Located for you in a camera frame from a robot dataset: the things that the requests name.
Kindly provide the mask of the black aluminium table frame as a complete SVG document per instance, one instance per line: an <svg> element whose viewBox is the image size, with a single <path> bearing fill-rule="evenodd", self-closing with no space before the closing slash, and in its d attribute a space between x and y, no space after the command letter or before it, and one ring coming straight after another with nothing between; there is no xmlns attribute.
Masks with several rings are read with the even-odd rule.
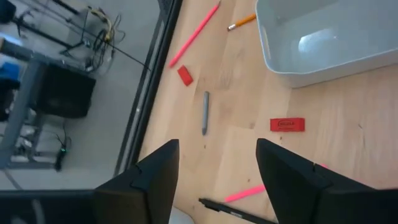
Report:
<svg viewBox="0 0 398 224"><path fill-rule="evenodd" d="M157 0L159 15L142 66L136 96L126 125L114 176L139 160L155 96L165 67L167 54L177 25L183 0Z"/></svg>

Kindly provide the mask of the black adapter with green light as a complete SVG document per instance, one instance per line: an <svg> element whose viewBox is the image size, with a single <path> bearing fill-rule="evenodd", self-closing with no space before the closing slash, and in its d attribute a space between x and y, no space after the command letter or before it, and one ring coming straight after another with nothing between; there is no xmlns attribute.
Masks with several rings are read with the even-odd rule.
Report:
<svg viewBox="0 0 398 224"><path fill-rule="evenodd" d="M57 152L55 163L54 163L54 169L59 172L62 169L62 162L67 155L67 149L65 146L61 147L60 150Z"/></svg>

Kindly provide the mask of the orange pencil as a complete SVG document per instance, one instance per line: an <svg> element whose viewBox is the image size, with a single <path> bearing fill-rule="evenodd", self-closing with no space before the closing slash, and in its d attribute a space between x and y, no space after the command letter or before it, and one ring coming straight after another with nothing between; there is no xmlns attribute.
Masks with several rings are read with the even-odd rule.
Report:
<svg viewBox="0 0 398 224"><path fill-rule="evenodd" d="M245 17L244 19L241 19L241 20L235 22L234 24L231 24L231 25L227 28L227 30L228 30L228 31L231 31L231 30L233 30L233 29L235 29L235 28L237 28L237 27L240 27L240 26L242 26L242 25L244 25L244 24L246 24L246 23L248 23L248 22L253 21L255 18L256 18L256 14L251 14L250 16L247 16L247 17Z"/></svg>

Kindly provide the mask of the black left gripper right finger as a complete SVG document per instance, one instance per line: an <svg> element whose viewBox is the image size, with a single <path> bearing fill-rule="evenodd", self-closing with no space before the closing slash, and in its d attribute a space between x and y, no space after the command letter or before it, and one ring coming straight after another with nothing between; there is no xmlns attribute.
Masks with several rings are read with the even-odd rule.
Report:
<svg viewBox="0 0 398 224"><path fill-rule="evenodd" d="M398 189L374 189L267 139L256 159L279 224L398 224Z"/></svg>

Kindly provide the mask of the black pen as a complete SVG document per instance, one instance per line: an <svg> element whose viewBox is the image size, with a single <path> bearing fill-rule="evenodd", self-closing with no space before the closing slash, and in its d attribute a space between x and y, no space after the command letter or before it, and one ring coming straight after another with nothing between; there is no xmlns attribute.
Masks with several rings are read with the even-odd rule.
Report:
<svg viewBox="0 0 398 224"><path fill-rule="evenodd" d="M261 217L255 216L251 213L238 210L236 208L227 206L224 203L219 203L207 198L199 198L198 201L202 203L206 208L214 210L216 212L225 212L227 214L233 215L235 217L241 218L243 220L255 223L255 224L277 224L270 220L263 219Z"/></svg>

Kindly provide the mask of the grey metal desk frame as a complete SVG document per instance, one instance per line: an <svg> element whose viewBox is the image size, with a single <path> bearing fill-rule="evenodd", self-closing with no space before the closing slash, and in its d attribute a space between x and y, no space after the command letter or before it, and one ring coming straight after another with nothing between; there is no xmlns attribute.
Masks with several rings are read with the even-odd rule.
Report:
<svg viewBox="0 0 398 224"><path fill-rule="evenodd" d="M29 159L27 162L12 162L16 142L20 136L25 116L29 112L37 79L43 70L41 54L20 45L13 44L5 38L0 38L0 53L28 62L24 72L19 92L14 101L14 107L6 126L4 137L0 142L0 169L44 169L49 166L46 162L36 162Z"/></svg>

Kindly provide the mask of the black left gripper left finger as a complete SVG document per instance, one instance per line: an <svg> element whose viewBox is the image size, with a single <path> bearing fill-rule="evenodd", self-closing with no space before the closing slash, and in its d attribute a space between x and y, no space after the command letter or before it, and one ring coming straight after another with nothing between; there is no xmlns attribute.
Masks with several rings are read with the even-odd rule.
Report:
<svg viewBox="0 0 398 224"><path fill-rule="evenodd" d="M97 224L168 224L178 181L179 140L95 189Z"/></svg>

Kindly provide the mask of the grey crayon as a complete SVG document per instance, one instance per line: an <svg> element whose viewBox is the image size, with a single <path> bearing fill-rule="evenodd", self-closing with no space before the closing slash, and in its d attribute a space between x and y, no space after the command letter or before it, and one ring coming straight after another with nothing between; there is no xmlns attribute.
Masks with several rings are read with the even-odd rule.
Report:
<svg viewBox="0 0 398 224"><path fill-rule="evenodd" d="M202 135L204 136L208 129L208 108L209 108L210 93L208 91L204 92L203 95L203 119L202 119Z"/></svg>

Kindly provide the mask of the red eraser with black logo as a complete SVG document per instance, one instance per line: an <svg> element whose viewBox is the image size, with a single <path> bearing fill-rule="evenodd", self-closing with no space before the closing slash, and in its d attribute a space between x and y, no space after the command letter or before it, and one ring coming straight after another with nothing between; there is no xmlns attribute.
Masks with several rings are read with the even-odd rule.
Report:
<svg viewBox="0 0 398 224"><path fill-rule="evenodd" d="M273 132L303 132L305 131L304 118L272 118L270 130Z"/></svg>

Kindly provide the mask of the pink pencil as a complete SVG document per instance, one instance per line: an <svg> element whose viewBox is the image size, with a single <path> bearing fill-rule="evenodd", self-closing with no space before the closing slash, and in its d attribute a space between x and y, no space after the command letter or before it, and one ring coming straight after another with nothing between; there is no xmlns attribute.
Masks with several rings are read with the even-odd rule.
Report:
<svg viewBox="0 0 398 224"><path fill-rule="evenodd" d="M199 33L204 29L204 27L207 25L207 23L210 21L210 19L214 16L216 11L220 7L220 4L221 4L221 0L219 0L218 3L210 11L208 11L207 15L200 22L198 27L194 30L193 34L188 38L188 40L183 44L183 46L177 52L177 54L174 56L174 58L169 62L169 67L173 67L180 60L180 58L185 53L185 51L189 48L189 46L192 44L192 42L198 37Z"/></svg>
<svg viewBox="0 0 398 224"><path fill-rule="evenodd" d="M237 163L234 171L224 177L227 178L230 187L234 184L243 184L248 179L261 181L261 185L257 187L224 198L223 201L226 203L262 191L266 191L271 200L280 197L281 204L286 203L290 198L294 200L309 198L312 201L317 196L317 188L312 187L304 176L284 164L283 161L275 158L249 161L244 164Z"/></svg>

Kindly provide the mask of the plain red eraser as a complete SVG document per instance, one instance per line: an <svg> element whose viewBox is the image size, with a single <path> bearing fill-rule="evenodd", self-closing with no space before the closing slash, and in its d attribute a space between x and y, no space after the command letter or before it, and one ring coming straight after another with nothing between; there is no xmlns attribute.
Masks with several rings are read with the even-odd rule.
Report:
<svg viewBox="0 0 398 224"><path fill-rule="evenodd" d="M185 86L189 86L191 83L193 83L193 78L186 66L182 65L177 72Z"/></svg>

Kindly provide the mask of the grey plastic bin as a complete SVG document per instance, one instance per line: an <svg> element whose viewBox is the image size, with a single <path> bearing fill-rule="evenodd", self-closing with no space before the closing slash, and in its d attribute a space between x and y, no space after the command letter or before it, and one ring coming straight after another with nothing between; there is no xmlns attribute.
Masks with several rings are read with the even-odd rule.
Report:
<svg viewBox="0 0 398 224"><path fill-rule="evenodd" d="M292 88L398 63L398 0L257 0L267 68Z"/></svg>

